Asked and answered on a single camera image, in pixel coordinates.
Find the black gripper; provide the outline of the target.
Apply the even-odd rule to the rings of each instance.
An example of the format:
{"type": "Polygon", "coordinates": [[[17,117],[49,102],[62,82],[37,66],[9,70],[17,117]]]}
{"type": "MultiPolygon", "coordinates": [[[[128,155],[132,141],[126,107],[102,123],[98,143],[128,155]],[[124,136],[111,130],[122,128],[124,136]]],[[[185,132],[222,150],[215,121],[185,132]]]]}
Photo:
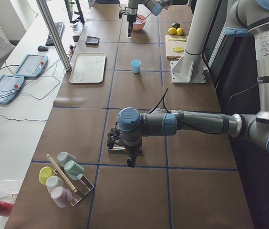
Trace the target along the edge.
{"type": "Polygon", "coordinates": [[[110,132],[107,134],[107,147],[113,148],[114,145],[120,145],[120,130],[116,128],[112,128],[110,132]]]}
{"type": "Polygon", "coordinates": [[[121,19],[122,15],[127,16],[127,21],[128,21],[128,37],[132,36],[132,30],[133,30],[133,22],[136,21],[137,17],[137,8],[131,8],[125,6],[124,9],[119,10],[118,18],[121,19]]]}

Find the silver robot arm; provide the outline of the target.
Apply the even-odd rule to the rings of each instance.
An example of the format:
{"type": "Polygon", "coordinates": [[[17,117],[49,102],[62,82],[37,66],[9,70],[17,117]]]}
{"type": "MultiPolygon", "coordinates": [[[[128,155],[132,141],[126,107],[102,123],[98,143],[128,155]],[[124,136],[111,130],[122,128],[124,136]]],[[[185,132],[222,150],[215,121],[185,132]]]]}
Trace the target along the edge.
{"type": "Polygon", "coordinates": [[[128,21],[128,37],[131,37],[133,24],[137,19],[138,5],[143,4],[153,15],[158,16],[163,9],[172,5],[172,0],[129,0],[128,5],[119,10],[119,18],[126,15],[128,21]]]}
{"type": "Polygon", "coordinates": [[[133,167],[142,151],[143,137],[172,136],[178,130],[192,130],[227,134],[269,153],[269,0],[227,1],[224,29],[233,42],[215,78],[220,111],[182,111],[156,106],[141,113],[132,107],[124,108],[108,133],[109,152],[127,153],[127,163],[133,167]],[[252,63],[256,76],[246,73],[244,64],[231,62],[236,41],[241,38],[254,42],[252,63]]]}

